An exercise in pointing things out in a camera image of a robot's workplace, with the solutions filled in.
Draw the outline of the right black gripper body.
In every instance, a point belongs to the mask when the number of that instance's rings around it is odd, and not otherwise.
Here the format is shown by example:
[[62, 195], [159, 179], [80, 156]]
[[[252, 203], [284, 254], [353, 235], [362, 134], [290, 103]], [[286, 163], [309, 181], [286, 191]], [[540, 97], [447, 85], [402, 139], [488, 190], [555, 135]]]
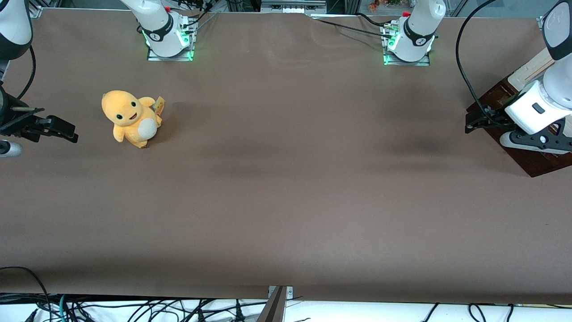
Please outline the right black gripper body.
[[36, 116], [44, 108], [31, 107], [2, 107], [1, 127], [2, 136], [23, 137], [27, 140], [39, 142], [41, 136], [49, 136], [43, 125], [39, 124], [42, 118]]

